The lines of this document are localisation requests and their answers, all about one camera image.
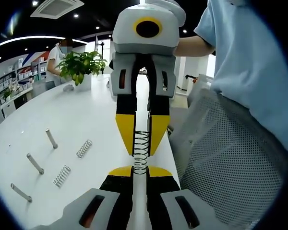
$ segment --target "ceiling air vent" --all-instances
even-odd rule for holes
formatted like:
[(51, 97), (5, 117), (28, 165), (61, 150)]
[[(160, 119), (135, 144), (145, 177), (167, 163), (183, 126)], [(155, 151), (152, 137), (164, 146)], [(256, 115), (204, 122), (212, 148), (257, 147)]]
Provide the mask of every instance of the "ceiling air vent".
[(31, 17), (58, 19), (83, 5), (80, 0), (46, 0), (31, 14)]

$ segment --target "light blue shirt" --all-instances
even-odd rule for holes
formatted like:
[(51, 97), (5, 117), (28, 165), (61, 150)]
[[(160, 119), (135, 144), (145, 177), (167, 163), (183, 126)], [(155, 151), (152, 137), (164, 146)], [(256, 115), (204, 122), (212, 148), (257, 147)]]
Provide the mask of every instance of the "light blue shirt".
[(250, 6), (209, 0), (195, 32), (216, 48), (211, 89), (249, 108), (288, 151), (288, 66)]

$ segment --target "person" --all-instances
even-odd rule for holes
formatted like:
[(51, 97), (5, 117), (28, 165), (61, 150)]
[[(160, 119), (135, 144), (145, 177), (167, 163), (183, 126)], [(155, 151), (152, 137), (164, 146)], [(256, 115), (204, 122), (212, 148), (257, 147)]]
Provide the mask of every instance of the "person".
[(46, 82), (54, 81), (55, 86), (61, 85), (61, 71), (57, 66), (63, 60), (65, 55), (72, 51), (72, 39), (65, 38), (55, 45), (50, 51), (47, 60)]
[(216, 51), (211, 90), (248, 108), (288, 151), (288, 66), (272, 31), (246, 0), (208, 0), (194, 31), (175, 55)]

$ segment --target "green leaves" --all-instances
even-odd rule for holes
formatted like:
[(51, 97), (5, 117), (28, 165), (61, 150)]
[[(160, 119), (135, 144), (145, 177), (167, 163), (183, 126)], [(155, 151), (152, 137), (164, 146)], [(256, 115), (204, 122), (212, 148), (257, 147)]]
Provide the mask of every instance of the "green leaves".
[(84, 80), (85, 74), (98, 75), (105, 67), (106, 60), (102, 56), (93, 51), (91, 53), (70, 52), (64, 60), (58, 65), (61, 68), (61, 77), (72, 77), (75, 85), (79, 85)]

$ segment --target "led strip light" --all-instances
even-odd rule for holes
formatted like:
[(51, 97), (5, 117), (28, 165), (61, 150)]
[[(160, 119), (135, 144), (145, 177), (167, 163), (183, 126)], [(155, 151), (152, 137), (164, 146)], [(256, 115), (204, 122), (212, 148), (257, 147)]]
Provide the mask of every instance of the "led strip light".
[[(1, 42), (0, 46), (5, 45), (10, 42), (15, 42), (15, 41), (20, 41), (20, 40), (25, 40), (25, 39), (32, 39), (32, 38), (53, 38), (53, 39), (64, 39), (64, 37), (56, 37), (56, 36), (27, 36), (27, 37), (18, 37), (18, 38), (13, 38), (11, 40), (7, 40), (5, 42)], [(74, 42), (79, 42), (83, 44), (88, 44), (88, 42), (80, 41), (77, 39), (73, 39)]]

